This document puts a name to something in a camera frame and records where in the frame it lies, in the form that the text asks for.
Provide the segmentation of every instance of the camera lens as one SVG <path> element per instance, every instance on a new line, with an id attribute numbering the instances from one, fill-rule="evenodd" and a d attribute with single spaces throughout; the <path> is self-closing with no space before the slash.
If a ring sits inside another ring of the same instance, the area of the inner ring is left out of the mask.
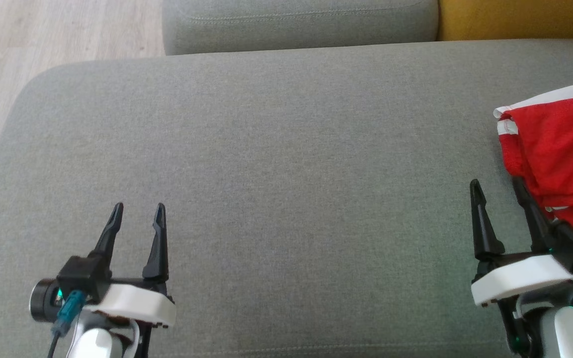
<path id="1" fill-rule="evenodd" d="M 55 278 L 44 278 L 34 286 L 30 294 L 30 316 L 37 322 L 54 322 L 63 299 Z"/>

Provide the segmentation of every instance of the red cloth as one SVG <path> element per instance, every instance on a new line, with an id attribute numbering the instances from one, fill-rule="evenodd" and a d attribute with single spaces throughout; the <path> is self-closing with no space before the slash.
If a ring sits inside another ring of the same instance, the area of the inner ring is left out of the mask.
<path id="1" fill-rule="evenodd" d="M 518 127 L 518 134 L 499 127 L 507 171 L 524 177 L 540 206 L 573 224 L 573 98 L 508 109 L 500 119 L 505 129 L 509 120 Z"/>

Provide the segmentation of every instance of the gray cushion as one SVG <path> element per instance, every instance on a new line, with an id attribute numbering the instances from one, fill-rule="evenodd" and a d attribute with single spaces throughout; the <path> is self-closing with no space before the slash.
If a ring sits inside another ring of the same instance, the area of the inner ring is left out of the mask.
<path id="1" fill-rule="evenodd" d="M 468 185 L 528 248 L 492 109 L 573 84 L 573 41 L 413 43 L 81 63 L 0 139 L 0 357 L 39 357 L 34 284 L 125 203 L 138 276 L 168 208 L 177 326 L 153 357 L 507 357 L 475 307 Z"/>
<path id="2" fill-rule="evenodd" d="M 168 55 L 433 41 L 437 0 L 165 0 Z"/>

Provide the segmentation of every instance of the robotic arm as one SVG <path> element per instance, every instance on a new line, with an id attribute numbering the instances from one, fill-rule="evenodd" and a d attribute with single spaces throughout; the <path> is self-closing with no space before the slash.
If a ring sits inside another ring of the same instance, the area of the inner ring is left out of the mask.
<path id="1" fill-rule="evenodd" d="M 153 328 L 172 327 L 176 306 L 167 292 L 169 279 L 165 206 L 154 217 L 154 239 L 142 278 L 113 278 L 109 269 L 123 204 L 114 207 L 97 245 L 88 256 L 72 256 L 56 278 L 42 279 L 30 295 L 30 314 L 50 322 L 53 340 L 64 337 L 76 319 L 68 358 L 147 358 Z M 128 329 L 120 335 L 113 329 Z"/>
<path id="2" fill-rule="evenodd" d="M 548 221 L 522 178 L 512 180 L 525 210 L 530 252 L 505 254 L 477 179 L 470 184 L 475 304 L 498 306 L 510 351 L 523 358 L 573 358 L 573 227 Z"/>

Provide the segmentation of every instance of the black cable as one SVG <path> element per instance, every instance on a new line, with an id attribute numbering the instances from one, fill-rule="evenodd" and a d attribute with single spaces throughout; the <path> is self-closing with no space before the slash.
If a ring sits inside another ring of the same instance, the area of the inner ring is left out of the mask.
<path id="1" fill-rule="evenodd" d="M 52 335 L 52 343 L 50 344 L 50 350 L 48 351 L 48 358 L 54 356 L 54 350 L 57 348 L 57 342 L 59 341 L 59 333 Z"/>

